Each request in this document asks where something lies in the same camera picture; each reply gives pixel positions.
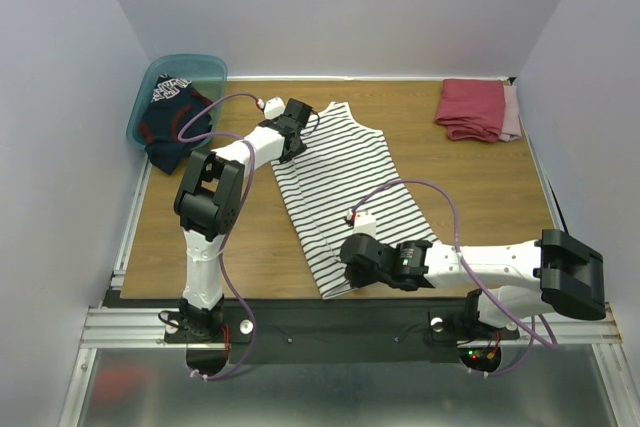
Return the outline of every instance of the stack of folded clothes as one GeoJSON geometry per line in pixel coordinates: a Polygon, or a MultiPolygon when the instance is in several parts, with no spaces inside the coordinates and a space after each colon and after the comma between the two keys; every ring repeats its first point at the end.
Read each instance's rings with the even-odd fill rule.
{"type": "MultiPolygon", "coordinates": [[[[183,143],[178,133],[198,113],[211,104],[186,79],[163,74],[158,77],[151,103],[142,115],[138,130],[145,139],[149,161],[170,174],[199,142],[183,143]]],[[[211,130],[211,116],[203,115],[183,134],[192,138],[211,130]]]]}
{"type": "Polygon", "coordinates": [[[451,140],[509,142],[522,136],[516,88],[500,80],[446,79],[436,123],[451,140]]]}

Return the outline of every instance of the gray wall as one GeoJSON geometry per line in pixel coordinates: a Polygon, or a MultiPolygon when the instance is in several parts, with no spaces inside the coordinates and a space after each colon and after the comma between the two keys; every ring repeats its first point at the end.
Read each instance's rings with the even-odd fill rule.
{"type": "Polygon", "coordinates": [[[119,0],[150,58],[235,75],[515,75],[559,0],[119,0]]]}
{"type": "Polygon", "coordinates": [[[518,80],[570,232],[601,250],[640,382],[640,0],[562,0],[518,80]]]}
{"type": "Polygon", "coordinates": [[[0,6],[0,423],[51,426],[141,165],[148,61],[117,0],[0,6]]]}

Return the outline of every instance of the teal plastic basket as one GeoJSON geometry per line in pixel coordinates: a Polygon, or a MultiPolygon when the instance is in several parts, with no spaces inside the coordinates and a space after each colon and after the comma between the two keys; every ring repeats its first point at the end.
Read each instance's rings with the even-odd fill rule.
{"type": "MultiPolygon", "coordinates": [[[[127,125],[127,139],[141,150],[144,149],[146,143],[144,136],[138,130],[138,124],[140,124],[142,114],[144,114],[151,102],[156,81],[162,74],[192,81],[196,90],[212,101],[224,95],[227,85],[227,66],[222,60],[213,55],[174,54],[153,62],[144,74],[144,79],[140,84],[140,90],[138,90],[138,96],[133,104],[133,110],[127,125]]],[[[212,109],[210,115],[211,130],[213,131],[220,117],[220,107],[212,109]]],[[[208,143],[209,139],[205,139],[198,144],[198,147],[208,143]]]]}

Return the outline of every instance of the wooden tabletop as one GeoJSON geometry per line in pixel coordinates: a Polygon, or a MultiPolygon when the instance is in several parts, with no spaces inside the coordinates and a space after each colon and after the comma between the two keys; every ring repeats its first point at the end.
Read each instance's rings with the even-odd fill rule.
{"type": "MultiPolygon", "coordinates": [[[[487,144],[450,141],[434,123],[441,82],[231,82],[227,92],[263,99],[296,98],[324,109],[349,102],[355,119],[381,129],[401,177],[423,178],[448,190],[461,214],[463,245],[503,245],[539,237],[552,227],[526,140],[487,144]]],[[[217,130],[248,134],[262,115],[246,98],[227,102],[217,130]]],[[[230,140],[216,139],[214,147],[230,140]]],[[[185,241],[175,198],[186,161],[168,176],[153,168],[121,296],[179,298],[185,284],[185,241]]],[[[425,217],[443,242],[453,241],[452,215],[435,191],[410,185],[425,217]]],[[[319,298],[318,289],[270,166],[256,171],[253,189],[225,252],[229,275],[248,298],[319,298]]],[[[412,294],[377,284],[343,297],[462,295],[469,288],[422,289],[412,294]]]]}

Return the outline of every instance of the striped shirt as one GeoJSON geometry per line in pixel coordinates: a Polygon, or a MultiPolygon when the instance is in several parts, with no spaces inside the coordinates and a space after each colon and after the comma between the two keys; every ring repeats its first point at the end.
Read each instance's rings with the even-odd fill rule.
{"type": "MultiPolygon", "coordinates": [[[[347,211],[380,184],[398,179],[381,130],[358,124],[349,104],[331,103],[303,129],[307,150],[286,164],[273,162],[285,206],[323,299],[354,290],[344,277],[340,247],[353,228],[347,211]]],[[[404,185],[362,206],[377,220],[377,239],[388,244],[437,237],[404,185]]]]}

